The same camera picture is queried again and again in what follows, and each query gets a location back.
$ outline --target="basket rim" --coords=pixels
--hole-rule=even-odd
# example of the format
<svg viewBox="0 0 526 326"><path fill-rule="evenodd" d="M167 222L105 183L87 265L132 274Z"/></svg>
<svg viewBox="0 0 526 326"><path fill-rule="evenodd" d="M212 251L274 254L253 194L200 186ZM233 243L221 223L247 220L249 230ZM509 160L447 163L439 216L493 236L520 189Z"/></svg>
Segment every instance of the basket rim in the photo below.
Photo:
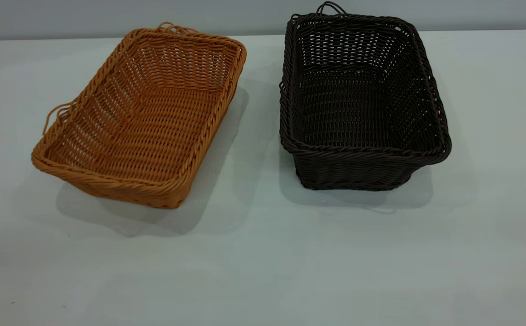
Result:
<svg viewBox="0 0 526 326"><path fill-rule="evenodd" d="M321 145L310 145L300 140L297 140L292 136L292 115L293 106L291 105L290 95L288 94L289 85L292 80L286 77L286 70L284 66L282 82L279 84L281 90L281 143L283 147L293 155L318 155L326 159L357 159L358 156L365 157L369 155L373 159L394 159L394 160L410 160L412 158L427 158L429 159L428 164L439 163L444 161L448 157L451 151L451 139L448 132L448 125L445 119L445 110L443 103L440 99L440 95L437 94L437 100L433 98L431 94L431 88L435 88L437 91L437 85L435 78L432 74L428 57L426 56L426 50L424 44L420 39L420 35L414 25L402 20L398 17L392 16L367 16L362 14L334 14L328 15L323 13L309 13L305 15L294 14L292 19L287 23L287 31L285 38L285 60L293 60L295 52L295 42L297 35L297 25L309 20L348 20L361 18L360 24L370 23L390 23L390 24L401 24L410 30L410 36L406 37L412 45L416 47L416 55L419 58L419 70L423 76L430 76L430 78L424 78L426 82L426 97L430 100L431 108L435 114L435 122L438 128L440 143L434 148L427 151L416 151L410 149L402 149L397 147L360 147L360 146L321 146Z"/></svg>
<svg viewBox="0 0 526 326"><path fill-rule="evenodd" d="M81 115L80 113L83 111L83 108L89 103L89 101L92 98L89 94L96 93L100 89L100 87L104 85L105 78L99 79L98 77L112 70L114 66L116 66L116 64L118 64L120 60L124 58L123 53L126 50L130 49L131 46L136 42L148 36L158 36L167 39L186 39L191 41L199 41L202 43L232 43L236 46L234 60L238 62L238 65L236 67L233 67L232 70L230 70L228 76L226 77L224 86L219 95L217 103L213 106L209 117L207 117L206 119L207 122L200 131L199 139L197 139L197 141L193 145L192 150L189 151L189 156L181 165L180 170L177 173L174 173L173 177L161 182L157 182L147 179L124 178L103 173L96 173L89 169L83 169L80 167L75 167L73 165L58 163L45 157L46 152L52 147L52 145L54 145L54 143L56 143L56 141L58 141L60 136L64 134L66 127L72 124L72 122ZM216 118L217 114L222 115L222 117L218 118L219 123L222 121L225 112L221 114L220 111L221 109L225 110L224 107L228 105L230 103L230 100L232 99L232 96L228 94L229 92L225 90L232 90L236 88L236 85L232 85L234 78L233 76L240 76L243 70L246 56L247 50L245 46L240 41L229 37L195 32L182 34L161 28L133 29L133 31L124 36L124 38L122 38L122 41L120 41L120 43L116 46L114 51L110 54L110 56L108 56L105 63L96 72L95 76L91 78L87 87L85 87L85 89L81 91L80 94L75 99L73 99L73 101L71 101L67 105L63 105L64 107L68 107L69 112L66 112L65 114L58 114L52 126L48 128L48 131L44 133L38 144L34 147L32 152L33 164L41 171L45 172L45 170L48 170L46 171L46 173L52 175L56 175L55 171L70 171L72 173L80 173L81 175L87 175L91 177L91 179L87 182L92 184L108 184L109 182L118 182L121 184L121 186L143 185L147 187L154 187L156 189L176 188L181 186L188 179L193 179L194 173L199 168L200 164L197 164L196 162L197 157L200 154L200 149L203 146L209 147L209 139L212 138L209 136L217 132L218 126L213 125L212 121Z"/></svg>

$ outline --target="table surface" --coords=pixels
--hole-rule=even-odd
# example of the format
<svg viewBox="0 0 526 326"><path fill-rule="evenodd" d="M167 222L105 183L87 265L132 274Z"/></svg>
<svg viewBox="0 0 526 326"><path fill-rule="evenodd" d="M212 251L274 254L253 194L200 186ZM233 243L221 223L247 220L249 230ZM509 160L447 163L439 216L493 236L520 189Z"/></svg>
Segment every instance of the table surface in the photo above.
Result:
<svg viewBox="0 0 526 326"><path fill-rule="evenodd" d="M423 32L453 151L391 192L304 189L283 37L247 62L187 201L33 167L46 114L120 39L0 41L0 326L526 325L526 31Z"/></svg>

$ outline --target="orange-brown basket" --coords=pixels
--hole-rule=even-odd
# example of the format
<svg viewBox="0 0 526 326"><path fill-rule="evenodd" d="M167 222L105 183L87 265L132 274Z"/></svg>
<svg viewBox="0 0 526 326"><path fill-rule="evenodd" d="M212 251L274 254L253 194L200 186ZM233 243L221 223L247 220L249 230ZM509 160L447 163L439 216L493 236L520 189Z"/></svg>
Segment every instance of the orange-brown basket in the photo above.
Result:
<svg viewBox="0 0 526 326"><path fill-rule="evenodd" d="M171 23L135 29L74 101L48 114L57 119L33 164L94 196L178 207L246 55L239 41Z"/></svg>

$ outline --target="rectangular basket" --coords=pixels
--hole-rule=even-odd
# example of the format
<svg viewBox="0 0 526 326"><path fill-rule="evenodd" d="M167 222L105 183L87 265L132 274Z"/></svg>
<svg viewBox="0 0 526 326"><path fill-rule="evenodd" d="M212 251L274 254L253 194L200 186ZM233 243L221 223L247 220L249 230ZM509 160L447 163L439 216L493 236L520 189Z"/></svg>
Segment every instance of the rectangular basket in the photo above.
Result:
<svg viewBox="0 0 526 326"><path fill-rule="evenodd" d="M450 153L424 45L401 19L333 2L293 15L280 91L281 143L306 188L391 190Z"/></svg>
<svg viewBox="0 0 526 326"><path fill-rule="evenodd" d="M74 101L50 112L57 119L34 148L33 164L94 196L178 207L246 54L234 39L171 23L135 29Z"/></svg>

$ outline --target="woven strand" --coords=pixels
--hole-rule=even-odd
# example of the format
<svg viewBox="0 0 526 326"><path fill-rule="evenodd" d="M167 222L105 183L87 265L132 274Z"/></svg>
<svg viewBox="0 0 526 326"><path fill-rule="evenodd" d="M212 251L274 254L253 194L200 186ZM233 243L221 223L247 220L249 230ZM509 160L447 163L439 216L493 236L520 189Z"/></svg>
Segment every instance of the woven strand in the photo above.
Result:
<svg viewBox="0 0 526 326"><path fill-rule="evenodd" d="M336 15L323 14L329 6ZM451 151L424 45L396 17L325 2L287 24L280 137L312 189L391 190Z"/></svg>
<svg viewBox="0 0 526 326"><path fill-rule="evenodd" d="M176 208L234 97L245 58L244 46L226 37L168 22L135 29L74 101L48 114L57 118L32 162L94 196Z"/></svg>

